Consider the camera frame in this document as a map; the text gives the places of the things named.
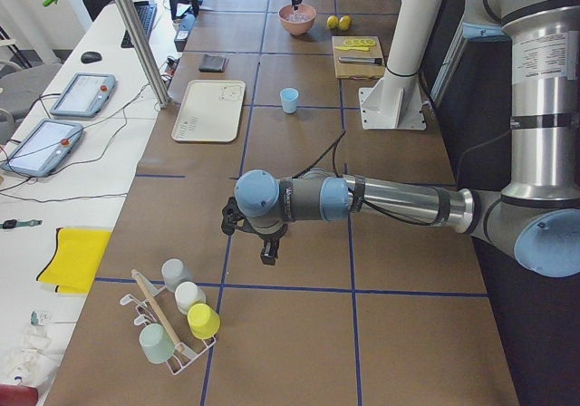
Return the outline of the pile of clear ice cubes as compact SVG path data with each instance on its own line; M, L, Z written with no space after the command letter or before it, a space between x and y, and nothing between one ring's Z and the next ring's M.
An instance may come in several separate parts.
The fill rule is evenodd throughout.
M303 12L295 11L289 14L285 19L292 23L303 23L309 20L309 16Z

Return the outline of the grey cup on rack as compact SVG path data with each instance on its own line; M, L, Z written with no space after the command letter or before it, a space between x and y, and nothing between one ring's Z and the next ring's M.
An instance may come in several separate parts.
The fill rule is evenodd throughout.
M161 267L161 274L166 288L171 293L174 293L180 284L193 281L189 268L177 258L165 261Z

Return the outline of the white cup on rack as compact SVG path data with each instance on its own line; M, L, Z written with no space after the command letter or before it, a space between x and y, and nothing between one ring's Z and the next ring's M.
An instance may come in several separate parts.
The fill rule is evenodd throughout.
M205 292L194 282L185 281L179 284L174 293L179 311L187 315L189 309L196 304L205 304L207 297Z

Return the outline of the light blue cup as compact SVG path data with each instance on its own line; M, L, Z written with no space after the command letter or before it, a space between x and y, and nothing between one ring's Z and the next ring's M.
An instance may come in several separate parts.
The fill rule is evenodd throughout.
M284 88L279 93L281 106L286 114L293 114L297 110L299 91L295 88Z

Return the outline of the pink bowl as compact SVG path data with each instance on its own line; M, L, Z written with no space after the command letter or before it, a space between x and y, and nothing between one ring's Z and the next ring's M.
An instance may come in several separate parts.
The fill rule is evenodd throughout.
M278 11L281 25L291 35L306 34L314 26L316 15L316 10L306 4L300 4L296 9L286 5Z

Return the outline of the yellow lemon near bowl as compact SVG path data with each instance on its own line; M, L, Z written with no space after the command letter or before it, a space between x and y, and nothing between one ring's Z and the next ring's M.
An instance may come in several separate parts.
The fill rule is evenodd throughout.
M326 20L326 26L328 29L336 29L339 25L339 18L336 15L330 15Z

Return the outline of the yellow plastic knife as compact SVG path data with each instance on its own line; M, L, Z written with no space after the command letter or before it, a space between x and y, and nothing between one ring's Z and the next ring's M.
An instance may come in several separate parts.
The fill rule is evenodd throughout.
M371 50L371 48L367 46L345 46L345 45L337 45L334 47L334 49L342 52L362 52L362 53L368 53Z

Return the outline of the wooden cutting board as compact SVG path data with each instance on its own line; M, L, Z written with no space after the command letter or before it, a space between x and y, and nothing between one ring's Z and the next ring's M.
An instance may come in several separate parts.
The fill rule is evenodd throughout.
M334 36L332 38L335 77L338 79L379 79L385 61L376 36Z

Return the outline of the cream bear tray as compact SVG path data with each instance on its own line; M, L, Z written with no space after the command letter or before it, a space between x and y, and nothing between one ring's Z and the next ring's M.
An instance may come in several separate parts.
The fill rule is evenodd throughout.
M189 82L171 138L177 142L233 141L237 137L245 90L243 81Z

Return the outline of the black power strip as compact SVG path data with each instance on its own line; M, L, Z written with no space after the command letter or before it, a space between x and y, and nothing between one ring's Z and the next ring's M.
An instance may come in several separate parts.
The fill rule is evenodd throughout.
M179 26L174 37L174 44L178 52L183 52L189 36L196 22L196 16L193 14L185 15L179 22Z

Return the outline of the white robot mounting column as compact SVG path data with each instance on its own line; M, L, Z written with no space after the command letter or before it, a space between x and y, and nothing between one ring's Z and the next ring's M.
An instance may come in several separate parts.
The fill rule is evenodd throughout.
M427 128L418 81L421 61L442 0L402 0L383 77L359 90L365 130Z

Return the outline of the far teach pendant tablet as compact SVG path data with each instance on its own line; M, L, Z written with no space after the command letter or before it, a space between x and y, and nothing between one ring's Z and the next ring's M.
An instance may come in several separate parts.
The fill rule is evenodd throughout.
M117 79L112 74L78 72L50 109L58 117L91 118L111 97Z

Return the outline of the near teach pendant tablet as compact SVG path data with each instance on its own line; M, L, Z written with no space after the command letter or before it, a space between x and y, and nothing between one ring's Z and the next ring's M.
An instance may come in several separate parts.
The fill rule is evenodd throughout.
M84 127L77 122L43 119L8 155L1 169L45 177L72 151L83 131Z

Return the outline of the smart watch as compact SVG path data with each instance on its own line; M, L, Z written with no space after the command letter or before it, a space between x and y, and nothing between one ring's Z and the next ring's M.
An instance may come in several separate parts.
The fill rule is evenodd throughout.
M43 223L41 219L31 219L31 220L17 220L17 219L7 219L1 224L3 230L15 229L18 227L36 227Z

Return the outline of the aluminium frame post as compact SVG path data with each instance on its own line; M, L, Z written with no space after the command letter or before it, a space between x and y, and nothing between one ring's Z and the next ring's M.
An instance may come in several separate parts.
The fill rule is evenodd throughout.
M170 97L167 92L164 81L155 62L153 52L150 49L149 39L144 35L140 20L137 16L132 0L114 0L121 19L129 32L133 47L140 60L140 65L144 71L151 89L154 91L157 102L161 109L164 109L170 103Z

